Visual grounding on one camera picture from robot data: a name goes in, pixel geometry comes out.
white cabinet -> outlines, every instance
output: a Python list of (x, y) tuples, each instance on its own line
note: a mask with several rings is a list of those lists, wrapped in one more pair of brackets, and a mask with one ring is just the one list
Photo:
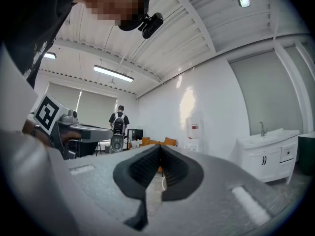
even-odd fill
[(289, 183), (296, 160), (297, 142), (298, 137), (294, 136), (260, 147), (239, 146), (238, 164), (263, 182), (287, 178), (287, 183)]

ceiling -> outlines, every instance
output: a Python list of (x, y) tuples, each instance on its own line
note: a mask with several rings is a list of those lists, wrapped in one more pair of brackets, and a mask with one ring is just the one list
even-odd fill
[[(234, 48), (287, 34), (308, 33), (287, 0), (150, 0), (149, 15), (164, 24), (150, 39), (98, 21), (82, 4), (73, 7), (40, 69), (111, 86), (138, 96), (177, 74)], [(132, 83), (93, 71), (100, 65), (134, 78)]]

trash can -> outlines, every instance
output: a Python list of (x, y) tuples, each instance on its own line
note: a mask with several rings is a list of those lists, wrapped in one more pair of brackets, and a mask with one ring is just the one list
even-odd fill
[(312, 176), (315, 172), (315, 132), (299, 136), (299, 165), (303, 174)]

